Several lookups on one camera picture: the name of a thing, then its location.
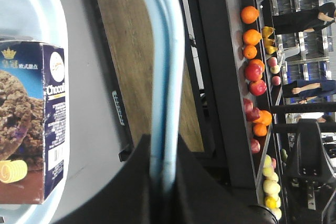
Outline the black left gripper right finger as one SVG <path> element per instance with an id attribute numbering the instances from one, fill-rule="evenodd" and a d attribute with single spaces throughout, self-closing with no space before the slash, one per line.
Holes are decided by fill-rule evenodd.
<path id="1" fill-rule="evenodd" d="M 172 223 L 278 223 L 266 207 L 246 205 L 219 185 L 177 139 Z"/>

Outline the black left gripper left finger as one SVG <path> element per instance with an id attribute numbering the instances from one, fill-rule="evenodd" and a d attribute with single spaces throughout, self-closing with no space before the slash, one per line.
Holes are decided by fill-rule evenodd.
<path id="1" fill-rule="evenodd" d="M 56 223 L 150 223 L 150 140 L 150 135 L 142 135 L 116 176 L 88 202 Z"/>

